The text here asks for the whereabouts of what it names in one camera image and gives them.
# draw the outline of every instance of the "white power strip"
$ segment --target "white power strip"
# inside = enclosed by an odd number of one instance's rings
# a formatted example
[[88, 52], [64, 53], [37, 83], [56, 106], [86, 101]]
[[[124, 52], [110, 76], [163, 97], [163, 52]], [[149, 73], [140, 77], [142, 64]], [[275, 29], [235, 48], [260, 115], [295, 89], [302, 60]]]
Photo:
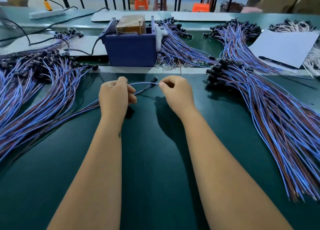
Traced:
[[46, 18], [50, 16], [56, 16], [56, 15], [65, 15], [65, 11], [63, 9], [55, 9], [51, 11], [43, 10], [43, 11], [36, 11], [29, 13], [29, 19], [35, 20], [35, 19], [41, 19]]

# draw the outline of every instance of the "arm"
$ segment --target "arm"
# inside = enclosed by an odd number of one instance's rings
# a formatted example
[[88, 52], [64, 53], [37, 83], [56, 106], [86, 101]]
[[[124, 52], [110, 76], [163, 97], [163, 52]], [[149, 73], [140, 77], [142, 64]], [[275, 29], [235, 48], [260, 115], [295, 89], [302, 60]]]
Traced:
[[160, 83], [181, 119], [203, 209], [210, 229], [292, 230], [276, 206], [217, 138], [194, 105], [186, 79]]
[[121, 127], [135, 103], [127, 79], [102, 84], [101, 120], [87, 155], [47, 230], [114, 230], [121, 214]]

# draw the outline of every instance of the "table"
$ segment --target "table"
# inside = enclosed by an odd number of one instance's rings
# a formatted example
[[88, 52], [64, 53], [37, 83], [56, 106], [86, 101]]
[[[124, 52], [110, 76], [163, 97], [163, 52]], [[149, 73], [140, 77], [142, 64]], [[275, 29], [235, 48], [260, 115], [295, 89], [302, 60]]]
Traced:
[[[27, 20], [28, 8], [4, 8], [7, 16], [18, 24], [44, 24]], [[88, 10], [75, 11], [87, 13]], [[168, 12], [160, 12], [164, 18]], [[263, 29], [271, 23], [290, 19], [310, 20], [320, 24], [314, 15], [234, 14], [240, 21], [257, 23]], [[84, 26], [85, 32], [100, 32], [101, 24], [90, 23], [90, 17], [70, 22]], [[202, 39], [203, 29], [213, 23], [183, 22], [183, 28], [194, 35], [192, 47], [217, 55], [222, 46], [214, 40]], [[77, 91], [78, 108], [98, 98], [102, 82], [126, 76], [130, 83], [161, 79], [166, 74], [91, 73]], [[224, 91], [206, 91], [204, 74], [183, 74], [193, 90], [196, 106], [210, 127], [245, 170], [266, 192], [295, 230], [318, 229], [320, 205], [307, 198], [306, 203], [290, 202], [278, 168], [267, 147], [258, 136], [242, 98]], [[320, 111], [319, 91], [278, 76], [269, 77], [282, 85], [302, 102]], [[320, 89], [320, 83], [299, 80]], [[45, 95], [41, 91], [38, 97]], [[121, 229], [209, 229], [206, 222], [182, 123], [168, 107], [158, 87], [138, 97], [132, 105], [134, 114], [122, 129], [123, 191]], [[44, 138], [15, 164], [0, 165], [0, 229], [45, 229], [66, 190], [72, 182], [88, 150], [100, 119], [93, 110], [61, 126]]]

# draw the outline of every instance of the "hand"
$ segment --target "hand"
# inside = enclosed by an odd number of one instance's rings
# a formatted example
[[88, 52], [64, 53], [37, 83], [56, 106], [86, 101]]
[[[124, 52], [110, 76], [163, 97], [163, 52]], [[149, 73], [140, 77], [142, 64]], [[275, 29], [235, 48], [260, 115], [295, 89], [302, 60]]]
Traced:
[[112, 119], [122, 126], [128, 105], [136, 103], [136, 90], [127, 84], [127, 78], [121, 76], [117, 81], [105, 82], [99, 92], [101, 117]]
[[190, 112], [196, 111], [192, 88], [185, 78], [170, 75], [159, 82], [159, 87], [170, 108], [181, 120]]

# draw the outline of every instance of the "plastic bin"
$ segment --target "plastic bin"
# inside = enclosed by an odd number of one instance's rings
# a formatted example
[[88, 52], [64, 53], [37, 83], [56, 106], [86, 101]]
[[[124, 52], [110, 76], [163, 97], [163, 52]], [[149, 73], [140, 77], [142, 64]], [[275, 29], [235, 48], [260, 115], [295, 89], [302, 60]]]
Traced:
[[116, 25], [117, 21], [112, 19], [99, 35], [106, 47], [110, 65], [153, 67], [157, 58], [154, 18], [151, 18], [151, 27], [147, 27], [146, 34], [121, 35]]

